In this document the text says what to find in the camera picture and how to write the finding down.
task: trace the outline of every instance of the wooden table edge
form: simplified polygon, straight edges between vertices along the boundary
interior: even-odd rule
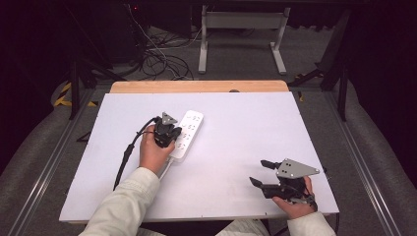
[[[110,93],[289,91],[285,81],[134,81],[115,82]]]

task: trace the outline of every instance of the white board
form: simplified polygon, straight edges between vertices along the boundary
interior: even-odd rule
[[[338,212],[326,175],[291,92],[107,94],[60,220],[88,221],[112,192],[127,145],[146,122],[166,112],[181,121],[187,110],[205,115],[182,163],[173,163],[145,221],[268,218],[284,216],[249,177],[278,183],[261,160],[290,158],[321,170],[311,176],[319,210]],[[139,144],[122,181],[139,164]]]

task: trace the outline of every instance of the person's right hand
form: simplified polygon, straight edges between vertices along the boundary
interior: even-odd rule
[[[306,194],[314,195],[312,180],[308,176],[305,176],[304,180],[307,188]],[[289,219],[295,219],[315,212],[315,209],[310,204],[292,204],[280,197],[273,197],[272,200],[288,214]]]
[[[158,146],[154,139],[154,125],[150,125],[144,131],[141,141],[141,156],[139,166],[144,167],[157,174],[164,165],[168,155],[175,149],[172,141],[168,147]]]

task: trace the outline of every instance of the power outlet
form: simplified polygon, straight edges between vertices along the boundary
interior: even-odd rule
[[[174,161],[182,162],[184,160],[202,126],[203,119],[204,115],[200,112],[189,110],[185,113],[184,118],[178,126],[182,128],[181,134],[175,141],[175,150],[170,154]]]

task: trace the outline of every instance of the sleeve cuff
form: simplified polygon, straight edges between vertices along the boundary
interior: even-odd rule
[[[139,167],[117,188],[143,192],[152,201],[159,189],[159,185],[159,178],[152,171]]]
[[[288,220],[288,229],[292,236],[335,235],[325,217],[318,211],[303,217]]]

